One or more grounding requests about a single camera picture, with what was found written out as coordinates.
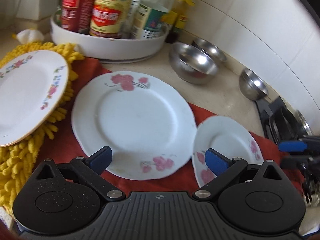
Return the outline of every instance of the black mechanical device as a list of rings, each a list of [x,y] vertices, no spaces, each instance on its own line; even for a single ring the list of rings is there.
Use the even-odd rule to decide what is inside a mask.
[[[18,194],[13,213],[29,240],[208,239],[299,240],[305,204],[273,161],[226,167],[192,196],[187,192],[124,192],[100,174],[111,163],[104,147],[91,157],[56,164],[45,159]]]

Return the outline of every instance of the silver rivet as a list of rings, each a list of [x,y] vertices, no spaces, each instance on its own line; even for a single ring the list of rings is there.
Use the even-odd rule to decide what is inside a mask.
[[[107,193],[107,196],[109,198],[119,198],[119,197],[122,197],[122,192],[120,190],[110,190]]]
[[[207,190],[198,190],[195,195],[199,198],[208,198],[211,196],[211,193]]]

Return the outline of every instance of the floral plate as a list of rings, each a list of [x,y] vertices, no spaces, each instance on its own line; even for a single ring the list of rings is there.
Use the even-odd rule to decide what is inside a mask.
[[[48,50],[23,54],[0,68],[0,147],[22,140],[48,118],[68,72],[65,59]]]
[[[216,177],[205,165],[205,152],[210,148],[229,159],[240,157],[249,164],[263,163],[260,148],[246,128],[229,117],[209,117],[198,127],[191,157],[199,187]]]
[[[71,122],[88,156],[109,146],[113,160],[107,171],[131,180],[176,172],[190,159],[196,136],[193,112],[174,88],[128,71],[101,75],[86,85]]]

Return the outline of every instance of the white tray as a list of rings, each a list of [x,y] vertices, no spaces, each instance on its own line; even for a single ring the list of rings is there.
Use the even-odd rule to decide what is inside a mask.
[[[129,63],[145,60],[156,54],[163,46],[169,32],[167,25],[163,34],[149,40],[109,39],[71,32],[59,27],[51,17],[51,38],[55,44],[76,43],[86,57],[103,60],[104,63]]]

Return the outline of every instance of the yellow chenille mat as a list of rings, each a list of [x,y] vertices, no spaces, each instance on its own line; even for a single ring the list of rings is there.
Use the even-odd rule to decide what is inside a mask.
[[[0,60],[1,69],[11,60],[27,52],[51,50],[61,54],[68,62],[69,67],[69,81],[66,91],[59,102],[59,106],[51,116],[35,132],[22,141],[8,147],[0,147],[0,206],[4,206],[10,215],[12,215],[13,201],[32,173],[44,137],[48,136],[51,140],[54,139],[53,133],[58,131],[54,123],[63,120],[67,113],[61,106],[73,97],[74,91],[71,88],[71,82],[78,78],[78,75],[72,70],[71,64],[75,60],[84,59],[84,56],[76,52],[74,48],[75,45],[70,43],[55,46],[52,42],[44,44],[32,42],[17,46]]]

